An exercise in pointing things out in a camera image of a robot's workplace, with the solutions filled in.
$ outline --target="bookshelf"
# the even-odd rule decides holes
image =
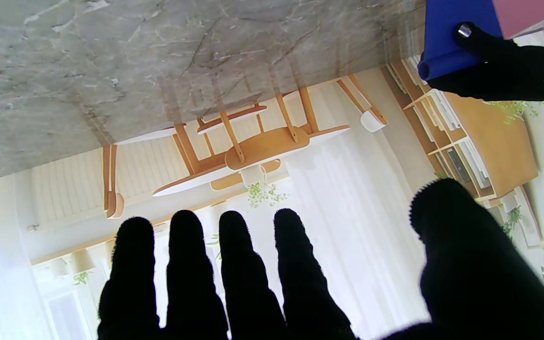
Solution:
[[[382,73],[436,174],[458,180],[478,202],[501,198],[538,176],[523,121],[507,125],[503,109],[434,90],[410,68],[394,62]]]

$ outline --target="pink object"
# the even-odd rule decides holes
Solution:
[[[505,39],[543,28],[544,0],[493,1]]]

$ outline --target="marble surface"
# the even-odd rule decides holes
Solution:
[[[0,177],[385,64],[424,16],[425,0],[0,0]]]

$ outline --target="blue object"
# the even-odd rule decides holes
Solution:
[[[453,32],[471,21],[496,37],[503,37],[492,0],[427,0],[425,53],[419,62],[419,76],[433,79],[482,61],[455,43]]]

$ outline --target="black glove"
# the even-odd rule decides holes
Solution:
[[[520,47],[471,22],[457,26],[453,38],[483,63],[430,79],[432,88],[484,101],[544,101],[544,47]]]
[[[286,320],[268,288],[264,263],[253,251],[244,219],[234,211],[220,218],[222,279],[232,338],[353,340],[350,322],[328,292],[299,216],[289,209],[278,211],[274,233]],[[99,339],[227,340],[228,323],[196,215],[180,211],[170,223],[165,329],[158,325],[153,250],[149,221],[134,217],[123,222],[110,280],[100,297]]]
[[[451,179],[413,199],[425,243],[421,293],[434,327],[456,339],[544,339],[544,286],[486,209]]]

